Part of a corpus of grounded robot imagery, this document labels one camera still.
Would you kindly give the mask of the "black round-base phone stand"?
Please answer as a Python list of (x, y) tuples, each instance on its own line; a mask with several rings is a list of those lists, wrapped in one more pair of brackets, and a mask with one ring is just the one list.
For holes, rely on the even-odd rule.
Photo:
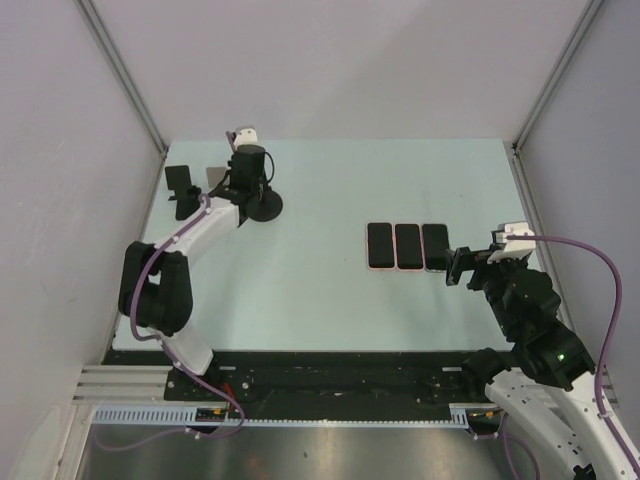
[(282, 197), (271, 188), (265, 188), (253, 196), (246, 206), (246, 216), (256, 222), (269, 222), (283, 210)]

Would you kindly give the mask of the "white phone stand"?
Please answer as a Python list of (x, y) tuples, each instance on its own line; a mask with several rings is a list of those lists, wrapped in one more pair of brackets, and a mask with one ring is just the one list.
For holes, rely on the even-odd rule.
[(207, 167), (205, 170), (208, 187), (210, 189), (215, 188), (225, 180), (225, 175), (228, 172), (227, 167)]

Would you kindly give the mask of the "white-cased phone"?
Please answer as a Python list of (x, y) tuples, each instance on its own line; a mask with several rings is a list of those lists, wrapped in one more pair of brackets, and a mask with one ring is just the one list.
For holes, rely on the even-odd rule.
[(425, 268), (429, 271), (445, 271), (447, 269), (449, 232), (445, 224), (422, 225)]

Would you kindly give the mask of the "pink-cased phone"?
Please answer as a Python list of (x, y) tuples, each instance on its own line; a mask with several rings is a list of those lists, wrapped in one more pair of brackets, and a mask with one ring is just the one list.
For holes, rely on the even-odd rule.
[(367, 264), (371, 269), (393, 269), (395, 252), (392, 225), (373, 222), (366, 226)]
[(420, 228), (417, 224), (394, 226), (396, 263), (400, 270), (422, 270), (424, 259)]

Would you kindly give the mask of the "black folding phone stand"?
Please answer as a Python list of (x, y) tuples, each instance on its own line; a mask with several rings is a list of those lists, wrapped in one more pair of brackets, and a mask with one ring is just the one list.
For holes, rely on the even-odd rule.
[(192, 182), (188, 165), (166, 166), (164, 173), (167, 188), (172, 192), (169, 200), (176, 202), (175, 219), (186, 220), (200, 208), (202, 190)]

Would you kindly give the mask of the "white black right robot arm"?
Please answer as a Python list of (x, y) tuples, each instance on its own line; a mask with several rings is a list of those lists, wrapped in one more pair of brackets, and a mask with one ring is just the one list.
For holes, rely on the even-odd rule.
[(491, 348), (463, 363), (461, 388), (513, 418), (573, 479), (636, 479), (639, 450), (597, 381), (596, 364), (557, 317), (561, 303), (550, 277), (528, 257), (467, 247), (447, 253), (446, 283), (485, 295), (513, 360)]

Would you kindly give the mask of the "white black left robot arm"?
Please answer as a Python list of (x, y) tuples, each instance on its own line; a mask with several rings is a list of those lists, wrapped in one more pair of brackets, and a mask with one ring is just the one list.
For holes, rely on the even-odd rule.
[(211, 369), (213, 350), (190, 321), (191, 268), (246, 220), (269, 222), (281, 213), (282, 198), (265, 170), (265, 162), (272, 160), (257, 144), (235, 147), (209, 192), (190, 183), (188, 166), (167, 168), (180, 227), (156, 242), (135, 241), (125, 251), (119, 312), (130, 319), (137, 340), (158, 341), (176, 367), (189, 371), (185, 385), (202, 400), (219, 392), (221, 376)]

